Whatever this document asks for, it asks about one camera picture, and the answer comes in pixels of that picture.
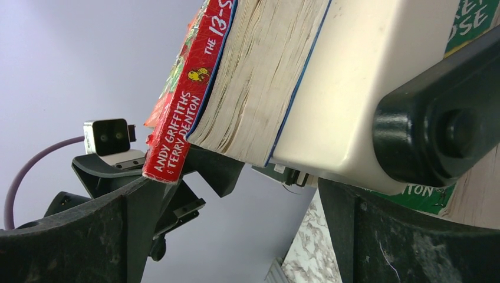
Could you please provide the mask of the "plain dark green book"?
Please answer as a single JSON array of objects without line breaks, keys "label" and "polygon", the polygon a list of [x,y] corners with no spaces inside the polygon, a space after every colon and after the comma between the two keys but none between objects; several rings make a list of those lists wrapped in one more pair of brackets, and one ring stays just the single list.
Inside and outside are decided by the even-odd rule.
[{"label": "plain dark green book", "polygon": [[268,163],[265,167],[251,166],[251,168],[283,185],[318,188],[317,176],[281,164]]}]

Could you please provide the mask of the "green 104-storey treehouse book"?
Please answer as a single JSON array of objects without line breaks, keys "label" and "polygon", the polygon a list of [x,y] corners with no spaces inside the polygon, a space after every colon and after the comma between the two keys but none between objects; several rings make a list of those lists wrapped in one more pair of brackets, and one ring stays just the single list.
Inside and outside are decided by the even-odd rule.
[{"label": "green 104-storey treehouse book", "polygon": [[499,147],[499,2],[413,1],[399,19],[392,59],[402,83],[378,103],[374,152],[396,190],[374,194],[453,215],[473,207],[466,178],[494,173]]}]

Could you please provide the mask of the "red spine book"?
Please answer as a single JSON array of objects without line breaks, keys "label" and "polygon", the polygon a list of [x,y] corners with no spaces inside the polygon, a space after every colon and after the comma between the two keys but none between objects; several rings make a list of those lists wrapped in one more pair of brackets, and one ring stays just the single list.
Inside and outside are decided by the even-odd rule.
[{"label": "red spine book", "polygon": [[237,6],[237,1],[203,1],[188,25],[183,46],[144,124],[153,130],[146,142],[144,177],[163,183],[179,180],[190,148],[186,138],[216,75]]}]

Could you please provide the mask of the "dark bottom book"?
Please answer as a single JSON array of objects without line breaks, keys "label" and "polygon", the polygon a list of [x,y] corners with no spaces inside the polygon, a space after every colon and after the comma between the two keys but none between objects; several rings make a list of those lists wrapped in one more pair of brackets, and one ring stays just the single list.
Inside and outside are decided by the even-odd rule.
[{"label": "dark bottom book", "polygon": [[330,1],[239,1],[188,142],[265,166],[329,7]]}]

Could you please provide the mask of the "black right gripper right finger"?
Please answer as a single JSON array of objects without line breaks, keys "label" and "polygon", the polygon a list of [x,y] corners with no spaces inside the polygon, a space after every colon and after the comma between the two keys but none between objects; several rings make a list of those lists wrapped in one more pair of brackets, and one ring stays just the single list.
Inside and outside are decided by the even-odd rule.
[{"label": "black right gripper right finger", "polygon": [[499,231],[450,222],[320,179],[343,282],[498,282]]}]

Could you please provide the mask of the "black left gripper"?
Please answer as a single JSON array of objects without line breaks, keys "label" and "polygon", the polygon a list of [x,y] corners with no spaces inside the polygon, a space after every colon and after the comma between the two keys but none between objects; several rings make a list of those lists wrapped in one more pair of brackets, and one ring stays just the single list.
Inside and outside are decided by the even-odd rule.
[{"label": "black left gripper", "polygon": [[[142,173],[145,154],[104,158],[86,154],[73,158],[71,167],[91,198],[99,198],[138,179]],[[191,145],[182,169],[182,175],[198,172],[213,191],[223,198],[231,194],[245,163]],[[89,197],[61,191],[50,203],[45,217],[63,212],[91,200]],[[199,216],[206,202],[197,197],[182,181],[170,198],[157,222],[149,257],[161,260],[166,253],[165,235]]]}]

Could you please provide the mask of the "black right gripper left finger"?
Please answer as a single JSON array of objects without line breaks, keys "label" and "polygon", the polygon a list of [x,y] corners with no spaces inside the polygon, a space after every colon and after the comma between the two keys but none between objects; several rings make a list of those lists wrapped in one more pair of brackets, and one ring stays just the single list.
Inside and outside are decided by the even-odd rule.
[{"label": "black right gripper left finger", "polygon": [[2,282],[140,282],[174,185],[108,181],[99,197],[1,232]]}]

